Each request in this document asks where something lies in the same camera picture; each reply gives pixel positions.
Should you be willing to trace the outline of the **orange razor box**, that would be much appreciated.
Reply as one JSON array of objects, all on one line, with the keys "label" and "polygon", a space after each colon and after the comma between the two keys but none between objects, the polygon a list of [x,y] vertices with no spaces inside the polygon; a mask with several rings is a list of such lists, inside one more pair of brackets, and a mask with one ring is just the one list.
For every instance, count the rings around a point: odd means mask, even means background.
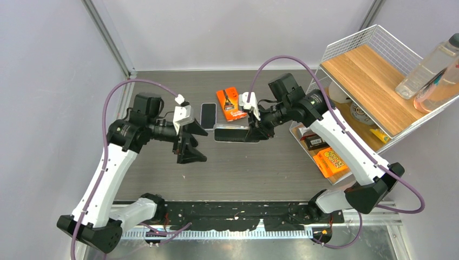
[{"label": "orange razor box", "polygon": [[232,122],[247,117],[247,113],[239,109],[239,93],[235,87],[219,90],[216,96],[226,121]]}]

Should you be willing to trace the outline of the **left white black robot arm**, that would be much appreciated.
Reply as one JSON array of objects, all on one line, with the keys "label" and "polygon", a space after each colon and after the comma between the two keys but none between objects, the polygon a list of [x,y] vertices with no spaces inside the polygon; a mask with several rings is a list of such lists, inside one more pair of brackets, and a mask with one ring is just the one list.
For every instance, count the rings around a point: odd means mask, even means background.
[{"label": "left white black robot arm", "polygon": [[129,116],[103,130],[104,147],[98,168],[72,213],[59,217],[60,230],[75,241],[108,254],[116,248],[125,231],[145,221],[160,224],[166,220],[165,200],[150,193],[120,210],[111,208],[128,169],[149,141],[171,142],[178,164],[207,160],[198,151],[195,138],[207,132],[182,95],[178,95],[175,102],[173,119],[167,121],[160,117],[164,102],[159,95],[138,94]]}]

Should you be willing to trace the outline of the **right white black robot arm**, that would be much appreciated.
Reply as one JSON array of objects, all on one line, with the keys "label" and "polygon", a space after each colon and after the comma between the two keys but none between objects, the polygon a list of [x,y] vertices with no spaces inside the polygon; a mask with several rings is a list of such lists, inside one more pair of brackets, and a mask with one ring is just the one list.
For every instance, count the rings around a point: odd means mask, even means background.
[{"label": "right white black robot arm", "polygon": [[347,124],[338,109],[328,108],[328,98],[321,91],[306,94],[290,73],[268,85],[277,100],[268,110],[257,104],[253,92],[239,95],[239,106],[249,116],[250,130],[246,139],[268,140],[274,136],[275,127],[289,121],[302,123],[337,153],[356,180],[349,187],[315,195],[309,207],[311,219],[320,223],[331,212],[351,208],[370,213],[404,174],[403,166],[398,162],[390,164],[375,153]]}]

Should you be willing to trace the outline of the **phone in lilac case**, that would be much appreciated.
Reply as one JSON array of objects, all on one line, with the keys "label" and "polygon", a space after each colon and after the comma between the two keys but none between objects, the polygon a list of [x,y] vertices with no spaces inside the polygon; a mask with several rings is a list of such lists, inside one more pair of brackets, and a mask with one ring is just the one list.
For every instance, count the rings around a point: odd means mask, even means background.
[{"label": "phone in lilac case", "polygon": [[202,103],[200,111],[200,125],[203,129],[210,131],[214,129],[217,122],[217,104]]}]

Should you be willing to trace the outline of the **dark snack bar packet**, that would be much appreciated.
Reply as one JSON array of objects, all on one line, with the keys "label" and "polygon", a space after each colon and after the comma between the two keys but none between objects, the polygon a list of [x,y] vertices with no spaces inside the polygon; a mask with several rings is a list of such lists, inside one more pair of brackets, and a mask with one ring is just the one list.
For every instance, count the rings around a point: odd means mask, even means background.
[{"label": "dark snack bar packet", "polygon": [[317,134],[305,135],[301,138],[305,142],[308,151],[328,147],[327,142]]}]

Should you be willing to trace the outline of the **orange packet under shelf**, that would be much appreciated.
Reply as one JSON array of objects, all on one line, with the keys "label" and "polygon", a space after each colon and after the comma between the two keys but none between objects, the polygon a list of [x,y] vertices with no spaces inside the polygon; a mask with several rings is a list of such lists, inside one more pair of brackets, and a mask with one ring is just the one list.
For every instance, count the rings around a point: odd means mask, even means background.
[{"label": "orange packet under shelf", "polygon": [[320,150],[313,156],[313,160],[325,178],[338,177],[350,171],[347,164],[331,147]]}]

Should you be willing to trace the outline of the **white round container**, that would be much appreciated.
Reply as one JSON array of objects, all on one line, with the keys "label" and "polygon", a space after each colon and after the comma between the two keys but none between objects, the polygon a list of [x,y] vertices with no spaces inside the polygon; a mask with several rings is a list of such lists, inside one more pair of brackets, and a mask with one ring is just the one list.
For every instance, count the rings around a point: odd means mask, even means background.
[{"label": "white round container", "polygon": [[335,82],[331,82],[329,87],[329,97],[335,103],[350,103],[352,102],[351,98],[337,85]]}]

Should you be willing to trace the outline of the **yellow snack packet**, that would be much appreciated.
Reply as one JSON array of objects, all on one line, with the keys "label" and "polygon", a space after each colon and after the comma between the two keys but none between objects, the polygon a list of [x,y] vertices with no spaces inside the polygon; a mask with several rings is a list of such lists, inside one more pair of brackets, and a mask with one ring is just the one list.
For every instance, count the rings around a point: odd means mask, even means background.
[{"label": "yellow snack packet", "polygon": [[387,144],[391,140],[391,138],[386,133],[384,133],[380,128],[369,129],[369,131],[384,144]]}]

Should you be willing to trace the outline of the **pink tinted bottle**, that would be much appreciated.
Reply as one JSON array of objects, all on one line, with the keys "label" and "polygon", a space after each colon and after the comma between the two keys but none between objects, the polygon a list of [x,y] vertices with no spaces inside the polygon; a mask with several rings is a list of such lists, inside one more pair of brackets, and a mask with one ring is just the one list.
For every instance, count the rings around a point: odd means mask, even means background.
[{"label": "pink tinted bottle", "polygon": [[458,96],[458,57],[415,96],[414,107],[429,113]]}]

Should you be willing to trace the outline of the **clear water bottle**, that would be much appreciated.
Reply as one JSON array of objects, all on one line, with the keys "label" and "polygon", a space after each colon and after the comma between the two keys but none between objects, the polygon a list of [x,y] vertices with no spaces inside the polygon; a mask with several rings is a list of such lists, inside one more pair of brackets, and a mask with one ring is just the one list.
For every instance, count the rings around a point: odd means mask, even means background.
[{"label": "clear water bottle", "polygon": [[412,98],[457,56],[458,33],[455,33],[447,41],[438,44],[395,88],[395,92],[406,100]]}]

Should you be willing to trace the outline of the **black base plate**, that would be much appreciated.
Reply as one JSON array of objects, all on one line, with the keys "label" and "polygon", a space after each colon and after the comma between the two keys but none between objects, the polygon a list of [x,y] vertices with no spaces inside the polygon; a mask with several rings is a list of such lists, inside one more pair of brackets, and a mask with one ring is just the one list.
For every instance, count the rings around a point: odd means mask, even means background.
[{"label": "black base plate", "polygon": [[310,224],[342,224],[342,212],[320,213],[300,201],[168,201],[146,224],[191,231],[299,231]]}]

